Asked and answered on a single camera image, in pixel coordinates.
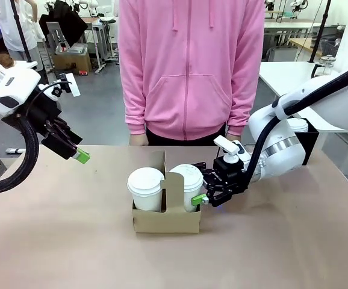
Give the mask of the person's right hand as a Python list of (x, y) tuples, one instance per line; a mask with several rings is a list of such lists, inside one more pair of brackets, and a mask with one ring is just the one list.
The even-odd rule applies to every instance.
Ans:
[(143, 134), (131, 134), (129, 136), (130, 146), (148, 146), (149, 141), (146, 133)]

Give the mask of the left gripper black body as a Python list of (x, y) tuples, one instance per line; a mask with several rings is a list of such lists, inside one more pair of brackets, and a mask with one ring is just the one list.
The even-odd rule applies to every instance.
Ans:
[(38, 93), (32, 92), (26, 101), (26, 117), (33, 128), (44, 128), (47, 122), (62, 123), (58, 101), (52, 100), (44, 93)]

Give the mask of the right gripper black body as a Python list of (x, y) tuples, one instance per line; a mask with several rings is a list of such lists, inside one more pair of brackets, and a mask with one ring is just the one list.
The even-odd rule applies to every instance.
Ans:
[(239, 194), (247, 189), (245, 184), (244, 162), (238, 160), (236, 163), (227, 163), (223, 157), (218, 157), (213, 161), (213, 169), (221, 179), (215, 185), (215, 192), (222, 193), (224, 189), (232, 190), (233, 194)]

